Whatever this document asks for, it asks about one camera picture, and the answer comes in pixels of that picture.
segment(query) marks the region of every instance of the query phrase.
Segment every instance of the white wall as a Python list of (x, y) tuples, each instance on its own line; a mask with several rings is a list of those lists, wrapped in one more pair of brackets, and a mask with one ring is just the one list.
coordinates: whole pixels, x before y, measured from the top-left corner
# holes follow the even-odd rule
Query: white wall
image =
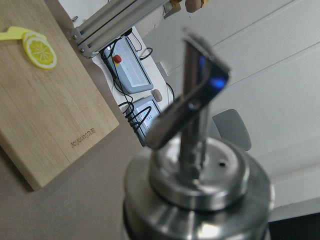
[(249, 153), (274, 183), (276, 206), (320, 197), (320, 1), (210, 0), (194, 14), (183, 9), (163, 20), (143, 40), (177, 94), (186, 25), (232, 68), (211, 116), (239, 112)]

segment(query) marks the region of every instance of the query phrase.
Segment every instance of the emergency stop button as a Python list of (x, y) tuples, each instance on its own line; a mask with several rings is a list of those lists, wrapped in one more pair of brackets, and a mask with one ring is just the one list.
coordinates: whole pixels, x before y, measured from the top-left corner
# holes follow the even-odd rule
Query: emergency stop button
[(121, 59), (121, 57), (117, 54), (117, 55), (114, 55), (113, 57), (112, 57), (112, 60), (116, 63), (116, 64), (119, 64), (119, 63), (121, 63), (121, 61), (122, 61), (122, 59)]

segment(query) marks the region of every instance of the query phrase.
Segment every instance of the lemon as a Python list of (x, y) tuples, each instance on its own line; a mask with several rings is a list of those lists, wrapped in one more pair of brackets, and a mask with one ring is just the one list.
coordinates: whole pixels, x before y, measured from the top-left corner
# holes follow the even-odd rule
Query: lemon
[(28, 32), (23, 38), (24, 50), (31, 62), (41, 69), (52, 69), (57, 65), (57, 55), (49, 42), (36, 32)]

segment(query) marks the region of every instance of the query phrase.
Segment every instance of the brown table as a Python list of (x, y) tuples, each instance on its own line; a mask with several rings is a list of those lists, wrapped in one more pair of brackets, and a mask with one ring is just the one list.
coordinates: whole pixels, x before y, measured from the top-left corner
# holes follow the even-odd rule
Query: brown table
[[(73, 24), (58, 0), (46, 0), (65, 35)], [(1, 240), (115, 240), (122, 216), (123, 178), (142, 148), (103, 72), (70, 44), (119, 121), (119, 126), (46, 187), (33, 191), (0, 149)]]

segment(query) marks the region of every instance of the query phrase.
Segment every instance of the wooden cutting board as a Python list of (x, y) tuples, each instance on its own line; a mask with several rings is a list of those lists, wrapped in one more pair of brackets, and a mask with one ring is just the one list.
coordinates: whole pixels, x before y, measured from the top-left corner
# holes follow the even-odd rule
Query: wooden cutting board
[(119, 123), (43, 0), (0, 0), (0, 31), (10, 26), (44, 34), (57, 55), (42, 70), (21, 40), (0, 41), (0, 144), (37, 190)]

